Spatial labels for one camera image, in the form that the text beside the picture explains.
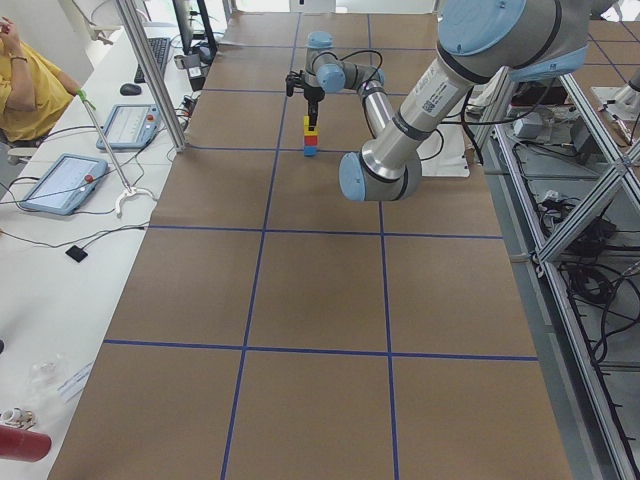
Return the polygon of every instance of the red can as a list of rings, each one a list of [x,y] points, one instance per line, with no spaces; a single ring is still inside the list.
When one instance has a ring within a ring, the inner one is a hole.
[[[51,438],[44,433],[0,425],[0,458],[36,462],[50,449]]]

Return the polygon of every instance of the white desk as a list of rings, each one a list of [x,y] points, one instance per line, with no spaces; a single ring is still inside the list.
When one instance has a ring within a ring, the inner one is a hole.
[[[175,35],[168,28],[150,28],[149,37]],[[179,71],[170,54],[165,83],[174,106],[183,95],[191,93],[186,73]],[[133,81],[137,61],[128,38],[123,33],[98,68],[84,85],[96,115],[106,120],[114,104],[154,103],[149,87],[142,84],[141,95],[123,97],[120,85]],[[85,107],[74,99],[54,131],[77,125],[90,125]],[[95,148],[94,130],[75,130],[53,136],[46,141],[28,163],[21,176],[40,177],[62,153],[91,157],[106,154]],[[144,177],[138,186],[159,196],[169,170],[174,150],[166,131],[139,156]],[[122,162],[132,153],[119,153]],[[124,167],[130,182],[141,170],[133,162]],[[29,185],[15,186],[12,191],[21,199]],[[117,173],[103,179],[83,211],[106,212],[114,208],[124,187]],[[4,199],[10,201],[9,195]],[[149,220],[155,203],[147,196],[136,196],[123,204],[123,215],[72,215],[58,217],[27,213],[15,205],[0,205],[0,228],[20,237],[57,244],[91,235],[100,230],[141,224]],[[60,450],[75,411],[79,395],[63,404],[55,396],[41,400],[30,398],[28,375],[32,364],[55,359],[63,354],[66,376],[73,375],[92,362],[100,348],[129,271],[143,240],[140,230],[113,233],[88,247],[89,256],[76,263],[67,255],[68,247],[57,249],[35,246],[0,236],[0,339],[5,351],[0,354],[0,410],[13,407],[32,408],[38,423],[33,428],[48,434],[53,445],[44,459],[36,463],[0,460],[0,478],[44,480]]]

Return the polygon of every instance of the black mouse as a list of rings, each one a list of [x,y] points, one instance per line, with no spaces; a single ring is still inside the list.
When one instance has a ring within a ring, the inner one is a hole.
[[[120,95],[140,95],[142,87],[135,83],[125,83],[120,87]]]

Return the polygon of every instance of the black keyboard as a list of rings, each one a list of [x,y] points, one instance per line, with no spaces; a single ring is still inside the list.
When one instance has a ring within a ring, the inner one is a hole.
[[[164,75],[164,71],[167,69],[167,61],[169,60],[169,50],[171,49],[171,39],[166,37],[154,37],[147,38],[149,46],[153,52],[153,57],[156,59],[160,74]],[[142,68],[138,65],[136,70],[136,76],[133,78],[136,83],[144,83],[144,73]]]

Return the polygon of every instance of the hand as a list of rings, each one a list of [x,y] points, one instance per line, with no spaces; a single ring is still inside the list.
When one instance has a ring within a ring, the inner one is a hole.
[[[0,21],[0,39],[4,43],[5,55],[18,54],[22,51],[18,26],[7,17],[2,17]]]

